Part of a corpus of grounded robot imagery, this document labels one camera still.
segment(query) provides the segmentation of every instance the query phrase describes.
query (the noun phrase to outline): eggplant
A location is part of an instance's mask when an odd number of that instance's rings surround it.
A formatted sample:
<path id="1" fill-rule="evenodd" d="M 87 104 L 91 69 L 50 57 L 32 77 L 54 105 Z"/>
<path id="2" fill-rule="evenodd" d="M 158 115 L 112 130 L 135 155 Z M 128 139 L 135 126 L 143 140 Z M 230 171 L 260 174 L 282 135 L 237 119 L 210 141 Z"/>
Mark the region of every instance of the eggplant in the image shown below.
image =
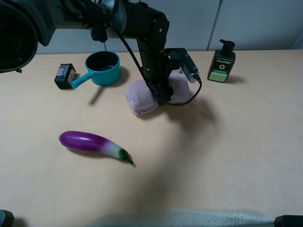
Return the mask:
<path id="1" fill-rule="evenodd" d="M 60 135 L 59 141 L 69 149 L 110 155 L 134 164 L 126 150 L 102 136 L 82 131 L 66 131 Z"/>

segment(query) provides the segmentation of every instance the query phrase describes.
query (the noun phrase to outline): pink towel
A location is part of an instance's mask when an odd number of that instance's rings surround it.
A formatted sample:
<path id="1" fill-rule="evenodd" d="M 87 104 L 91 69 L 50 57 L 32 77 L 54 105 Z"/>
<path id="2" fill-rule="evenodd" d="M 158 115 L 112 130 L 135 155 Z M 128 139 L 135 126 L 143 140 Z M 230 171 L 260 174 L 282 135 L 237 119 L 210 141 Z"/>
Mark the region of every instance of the pink towel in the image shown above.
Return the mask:
<path id="1" fill-rule="evenodd" d="M 184 74 L 171 73 L 169 86 L 174 90 L 170 103 L 183 103 L 189 100 L 189 88 Z M 137 116 L 148 114 L 159 106 L 143 79 L 132 83 L 125 96 L 129 107 Z"/>

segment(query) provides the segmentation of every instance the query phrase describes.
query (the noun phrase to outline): table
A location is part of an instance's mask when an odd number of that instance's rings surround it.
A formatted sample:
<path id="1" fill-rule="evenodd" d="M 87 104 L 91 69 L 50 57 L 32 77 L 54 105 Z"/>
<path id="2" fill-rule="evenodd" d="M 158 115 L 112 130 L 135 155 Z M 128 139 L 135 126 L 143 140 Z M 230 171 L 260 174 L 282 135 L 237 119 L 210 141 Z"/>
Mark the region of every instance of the table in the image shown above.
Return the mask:
<path id="1" fill-rule="evenodd" d="M 237 51 L 225 84 L 207 80 L 213 54 L 190 52 L 203 79 L 191 104 L 143 117 L 124 95 L 141 79 L 128 53 L 112 87 L 55 85 L 61 63 L 83 75 L 88 54 L 37 55 L 1 74 L 0 208 L 31 227 L 171 208 L 302 215 L 303 51 Z M 111 139 L 136 167 L 70 152 L 58 140 L 69 130 Z"/>

